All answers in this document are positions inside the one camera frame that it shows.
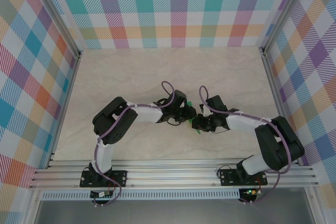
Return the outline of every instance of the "robotic arm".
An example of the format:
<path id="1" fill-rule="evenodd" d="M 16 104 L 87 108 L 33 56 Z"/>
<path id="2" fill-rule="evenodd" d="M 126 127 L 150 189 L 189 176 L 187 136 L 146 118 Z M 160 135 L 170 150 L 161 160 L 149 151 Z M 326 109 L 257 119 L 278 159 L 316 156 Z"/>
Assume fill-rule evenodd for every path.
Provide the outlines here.
<path id="1" fill-rule="evenodd" d="M 228 110 L 221 98 L 216 95 L 205 101 L 210 108 L 217 111 L 231 112 L 222 114 L 211 112 L 203 104 L 200 105 L 203 114 L 198 114 L 192 122 L 192 128 L 205 132 L 215 132 L 217 127 L 227 130 L 236 130 L 255 136 L 261 153 L 253 155 L 237 164 L 236 173 L 243 183 L 253 175 L 265 170 L 280 170 L 288 165 L 288 157 L 283 142 L 278 142 L 279 135 L 262 120 L 241 116 L 242 112 L 238 109 Z M 303 156 L 305 149 L 290 127 L 288 121 L 278 116 L 274 119 L 267 119 L 274 124 L 284 137 L 289 148 L 291 160 L 294 161 Z"/>
<path id="2" fill-rule="evenodd" d="M 180 90 L 175 90 L 174 93 L 174 97 L 173 94 L 170 94 L 167 99 L 162 98 L 149 104 L 149 106 L 135 106 L 128 109 L 113 130 L 101 139 L 102 141 L 97 150 L 97 165 L 103 174 L 110 177 L 114 144 L 122 139 L 134 122 L 162 123 L 168 120 L 175 120 L 177 123 L 182 123 L 196 117 L 196 110 L 186 104 L 186 95 Z M 167 105 L 172 98 L 173 101 L 169 106 L 161 109 L 157 108 Z M 133 103 L 125 101 L 122 97 L 116 97 L 111 101 L 92 120 L 95 134 L 98 137 L 103 135 L 116 122 L 121 112 L 130 105 L 133 105 Z M 90 180 L 94 184 L 100 184 L 99 182 L 104 180 L 96 168 L 95 161 L 89 164 L 89 170 L 91 172 Z"/>
<path id="3" fill-rule="evenodd" d="M 101 141 L 96 147 L 96 160 L 89 164 L 88 172 L 82 173 L 80 186 L 106 187 L 108 180 L 114 180 L 119 173 L 123 173 L 122 180 L 125 180 L 127 171 L 113 171 L 111 160 L 114 144 L 120 141 L 134 122 L 162 123 L 175 120 L 180 124 L 193 119 L 192 128 L 204 132 L 215 132 L 217 127 L 223 127 L 255 136 L 261 153 L 240 161 L 234 174 L 229 172 L 230 180 L 238 181 L 240 185 L 248 185 L 251 178 L 265 170 L 279 171 L 289 161 L 304 154 L 302 144 L 284 117 L 265 120 L 245 115 L 238 109 L 228 110 L 218 95 L 206 101 L 202 96 L 201 99 L 204 103 L 200 105 L 203 114 L 196 115 L 196 110 L 187 104 L 186 95 L 179 90 L 174 90 L 167 99 L 141 106 L 127 102 L 122 97 L 115 98 L 92 121 L 94 132 Z M 280 134 L 282 141 L 277 140 Z"/>

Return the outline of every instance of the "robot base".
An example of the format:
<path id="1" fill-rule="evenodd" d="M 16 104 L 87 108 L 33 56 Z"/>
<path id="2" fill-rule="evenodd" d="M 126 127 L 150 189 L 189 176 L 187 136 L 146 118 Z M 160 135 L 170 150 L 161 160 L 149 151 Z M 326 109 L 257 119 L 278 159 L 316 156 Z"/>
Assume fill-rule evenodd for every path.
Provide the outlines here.
<path id="1" fill-rule="evenodd" d="M 127 171 L 126 170 L 109 170 L 105 173 L 106 176 L 112 178 L 120 184 L 121 187 L 126 186 Z M 90 170 L 84 170 L 81 174 L 79 187 L 113 187 L 113 183 L 103 178 L 102 176 L 96 176 Z"/>
<path id="2" fill-rule="evenodd" d="M 236 169 L 220 169 L 219 177 L 221 178 L 221 186 L 266 186 L 268 184 L 264 172 L 256 173 L 242 182 L 236 173 Z"/>

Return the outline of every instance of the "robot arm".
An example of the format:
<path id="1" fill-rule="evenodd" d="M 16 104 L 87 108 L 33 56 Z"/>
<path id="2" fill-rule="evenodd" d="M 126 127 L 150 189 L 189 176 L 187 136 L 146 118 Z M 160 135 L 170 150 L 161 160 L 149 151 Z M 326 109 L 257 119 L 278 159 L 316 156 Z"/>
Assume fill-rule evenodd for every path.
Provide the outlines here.
<path id="1" fill-rule="evenodd" d="M 172 94 L 167 99 L 160 99 L 158 102 L 149 105 L 163 106 L 171 99 Z M 115 123 L 117 116 L 132 104 L 133 103 L 125 101 L 122 97 L 117 97 L 111 101 L 92 120 L 95 134 L 100 136 L 105 133 Z M 182 123 L 196 117 L 196 110 L 186 104 L 186 95 L 179 90 L 175 90 L 174 100 L 169 106 L 162 109 L 152 108 L 151 106 L 136 106 L 127 110 L 115 128 L 102 138 L 102 142 L 99 144 L 97 150 L 97 165 L 102 173 L 111 170 L 114 144 L 122 139 L 132 123 L 162 123 L 167 122 L 169 119 L 174 119 L 175 122 Z M 90 163 L 89 169 L 93 174 L 97 174 L 97 179 L 99 179 L 99 172 L 96 169 L 94 161 Z"/>
<path id="2" fill-rule="evenodd" d="M 217 111 L 235 113 L 230 115 L 211 113 L 207 116 L 198 114 L 197 118 L 192 122 L 194 129 L 214 132 L 217 127 L 221 126 L 227 130 L 241 131 L 255 136 L 258 140 L 261 153 L 244 159 L 237 164 L 236 173 L 241 182 L 256 173 L 269 169 L 280 170 L 288 165 L 288 157 L 283 142 L 277 141 L 279 135 L 270 125 L 261 120 L 241 116 L 239 114 L 242 114 L 242 112 L 238 109 L 228 110 L 218 95 L 207 99 L 206 103 Z M 202 104 L 200 107 L 204 112 L 206 107 L 204 108 Z M 289 148 L 291 160 L 294 161 L 300 158 L 304 154 L 305 149 L 288 121 L 282 116 L 267 120 L 274 124 L 283 135 Z"/>
<path id="3" fill-rule="evenodd" d="M 104 135 L 98 144 L 95 156 L 97 157 L 97 166 L 105 176 L 112 177 L 111 160 L 114 144 L 121 140 L 132 123 L 162 123 L 170 119 L 178 123 L 194 119 L 192 128 L 205 132 L 215 132 L 217 127 L 223 127 L 227 130 L 241 131 L 255 136 L 261 153 L 242 160 L 237 164 L 237 169 L 235 169 L 235 177 L 242 184 L 259 172 L 269 169 L 280 170 L 288 165 L 288 156 L 283 142 L 277 141 L 279 135 L 267 123 L 262 120 L 256 120 L 253 117 L 241 116 L 242 112 L 238 109 L 228 110 L 218 95 L 207 99 L 206 104 L 218 112 L 234 112 L 234 114 L 211 112 L 206 106 L 201 104 L 200 107 L 203 114 L 196 116 L 195 109 L 186 104 L 186 95 L 179 90 L 174 91 L 174 99 L 168 106 L 152 108 L 153 106 L 162 107 L 168 104 L 172 100 L 172 95 L 167 99 L 160 99 L 158 102 L 149 104 L 149 106 L 135 106 L 126 111 L 124 110 L 132 103 L 125 101 L 122 97 L 117 97 L 94 117 L 92 121 L 94 132 L 98 137 Z M 116 122 L 117 118 L 119 121 L 116 126 L 108 134 L 105 134 Z M 284 137 L 289 148 L 291 160 L 301 157 L 305 152 L 304 148 L 287 120 L 282 116 L 278 116 L 268 121 L 271 121 Z M 90 185 L 92 183 L 101 185 L 101 182 L 106 180 L 97 170 L 96 161 L 92 161 L 89 164 L 89 170 L 90 177 L 88 179 L 91 181 Z"/>

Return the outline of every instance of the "plaid wall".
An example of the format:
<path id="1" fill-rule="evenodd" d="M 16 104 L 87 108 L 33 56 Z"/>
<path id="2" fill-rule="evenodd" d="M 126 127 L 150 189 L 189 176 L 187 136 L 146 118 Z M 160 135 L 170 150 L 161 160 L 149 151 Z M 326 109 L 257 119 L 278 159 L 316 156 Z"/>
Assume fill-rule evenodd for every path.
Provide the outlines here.
<path id="1" fill-rule="evenodd" d="M 71 24 L 70 24 L 70 21 L 68 20 L 67 16 L 65 15 L 65 13 L 64 13 L 64 11 L 63 11 L 63 9 L 62 9 L 62 7 L 61 7 L 59 1 L 58 1 L 58 0 L 53 0 L 53 2 L 54 2 L 55 7 L 57 8 L 58 13 L 59 13 L 59 14 L 61 15 L 61 17 L 62 17 L 62 19 L 63 19 L 63 21 L 64 21 L 64 24 L 65 24 L 66 27 L 69 29 L 69 32 L 70 32 L 70 34 L 72 35 L 72 38 L 73 38 L 73 40 L 75 41 L 77 47 L 78 47 L 79 49 L 83 49 L 82 45 L 80 44 L 80 42 L 79 42 L 79 40 L 78 40 L 78 38 L 77 38 L 77 35 L 76 35 L 76 33 L 75 33 L 73 27 L 72 27 Z"/>
<path id="2" fill-rule="evenodd" d="M 255 45 L 275 0 L 65 0 L 89 48 Z"/>
<path id="3" fill-rule="evenodd" d="M 336 0 L 299 0 L 269 59 L 290 123 L 336 219 Z"/>
<path id="4" fill-rule="evenodd" d="M 75 58 L 40 0 L 0 0 L 0 223 L 17 223 Z"/>
<path id="5" fill-rule="evenodd" d="M 281 4 L 279 5 L 279 7 L 278 7 L 278 9 L 277 9 L 277 11 L 276 11 L 276 13 L 275 13 L 273 19 L 272 19 L 271 24 L 270 24 L 270 26 L 268 27 L 268 30 L 267 30 L 267 32 L 266 32 L 266 35 L 265 35 L 265 37 L 264 37 L 264 39 L 263 39 L 263 41 L 262 41 L 260 47 L 264 47 L 264 46 L 266 45 L 266 42 L 267 42 L 267 40 L 268 40 L 268 38 L 269 38 L 269 35 L 270 35 L 270 33 L 272 32 L 272 30 L 273 30 L 273 28 L 274 28 L 274 25 L 275 25 L 275 24 L 277 23 L 277 21 L 279 20 L 279 17 L 280 17 L 280 15 L 281 15 L 282 10 L 283 10 L 284 6 L 286 5 L 287 1 L 288 1 L 288 0 L 282 0 L 282 1 L 281 1 Z"/>

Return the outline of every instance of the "marble-patterned surface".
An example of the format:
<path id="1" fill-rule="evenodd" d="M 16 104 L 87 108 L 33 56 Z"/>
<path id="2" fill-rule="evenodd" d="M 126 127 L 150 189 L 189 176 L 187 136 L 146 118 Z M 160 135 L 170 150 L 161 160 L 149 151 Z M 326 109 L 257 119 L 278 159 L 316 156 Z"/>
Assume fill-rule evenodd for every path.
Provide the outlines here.
<path id="1" fill-rule="evenodd" d="M 256 47 L 85 50 L 58 142 L 55 160 L 92 159 L 93 117 L 122 96 L 134 103 L 166 98 L 161 81 L 187 94 L 200 112 L 200 85 L 230 108 L 277 115 Z M 113 159 L 243 158 L 259 152 L 256 138 L 228 131 L 198 134 L 188 122 L 134 123 L 116 144 Z"/>

